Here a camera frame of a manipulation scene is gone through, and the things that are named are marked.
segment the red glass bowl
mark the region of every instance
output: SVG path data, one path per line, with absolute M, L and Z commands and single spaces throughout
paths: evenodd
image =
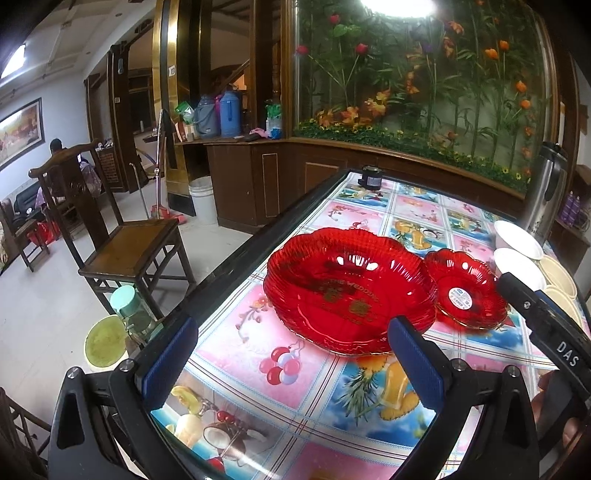
M 267 265 L 265 294 L 297 335 L 341 355 L 391 351 L 389 321 L 435 321 L 437 287 L 423 260 L 391 238 L 323 228 L 291 238 Z
M 443 248 L 429 252 L 425 265 L 437 283 L 438 309 L 471 329 L 498 327 L 507 316 L 507 302 L 496 292 L 488 266 L 465 252 Z

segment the white bowl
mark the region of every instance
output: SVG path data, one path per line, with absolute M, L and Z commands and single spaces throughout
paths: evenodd
M 497 248 L 512 248 L 534 260 L 539 260 L 544 256 L 544 251 L 536 239 L 516 224 L 497 220 L 495 230 Z
M 540 260 L 540 268 L 550 284 L 558 287 L 571 300 L 577 298 L 577 285 L 573 277 L 554 258 L 544 255 Z
M 513 273 L 518 280 L 521 280 L 533 291 L 544 290 L 547 287 L 541 270 L 525 255 L 511 248 L 498 248 L 493 256 L 496 268 L 500 273 Z
M 548 285 L 548 287 L 544 289 L 544 293 L 548 295 L 556 305 L 563 309 L 566 314 L 577 323 L 577 325 L 581 328 L 583 327 L 577 306 L 565 292 L 554 285 Z

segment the table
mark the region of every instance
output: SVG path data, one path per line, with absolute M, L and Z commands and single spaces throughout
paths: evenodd
M 447 247 L 494 267 L 493 223 L 499 216 L 392 180 L 384 180 L 379 192 L 368 192 L 358 186 L 360 177 L 350 172 L 275 249 L 322 227 L 361 228 L 395 238 L 421 257 Z M 544 249 L 553 255 L 548 245 Z M 434 412 L 418 403 L 411 385 L 398 396 L 393 354 L 340 357 L 287 330 L 262 289 L 266 264 L 254 268 L 201 323 L 199 341 L 176 382 L 198 398 L 193 453 L 236 480 L 389 479 Z M 555 366 L 528 334 L 523 319 L 511 312 L 498 330 L 482 335 L 436 322 L 424 336 L 449 358 L 463 358 L 476 369 L 500 372 L 517 365 L 533 396 L 538 377 Z M 264 371 L 269 359 L 282 353 L 297 358 L 301 369 L 275 384 Z M 188 412 L 170 395 L 152 415 L 174 431 Z M 459 466 L 479 415 L 473 408 L 441 476 Z

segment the ceiling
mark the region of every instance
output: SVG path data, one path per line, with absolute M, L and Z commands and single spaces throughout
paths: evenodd
M 0 100 L 39 79 L 84 68 L 140 4 L 128 0 L 61 2 L 27 37 L 23 67 L 0 80 Z

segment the chair backrest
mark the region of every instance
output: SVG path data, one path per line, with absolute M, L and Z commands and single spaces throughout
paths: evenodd
M 105 179 L 105 174 L 100 167 L 100 161 L 95 150 L 97 145 L 98 140 L 94 140 L 90 144 L 65 148 L 54 153 L 41 167 L 33 168 L 29 171 L 29 176 L 32 179 L 37 178 L 39 180 L 47 206 L 52 212 L 53 218 L 56 220 L 61 234 L 79 267 L 84 266 L 84 261 L 80 257 L 72 240 L 72 236 L 70 235 L 70 232 L 61 217 L 60 211 L 53 200 L 49 182 L 60 194 L 63 194 L 66 197 L 67 202 L 75 207 L 77 214 L 80 216 L 88 230 L 95 249 L 99 249 L 109 238 L 109 232 L 100 213 L 99 206 L 90 194 L 86 182 L 84 181 L 84 177 L 82 176 L 82 172 L 78 165 L 78 155 L 80 153 L 90 152 L 90 155 L 95 161 L 95 169 L 99 174 L 107 197 L 109 198 L 109 202 L 111 203 L 113 213 L 120 225 L 123 223 L 123 218 L 121 217 L 121 212 L 119 211 L 115 197 L 113 197 L 113 192 L 109 188 L 109 184 Z

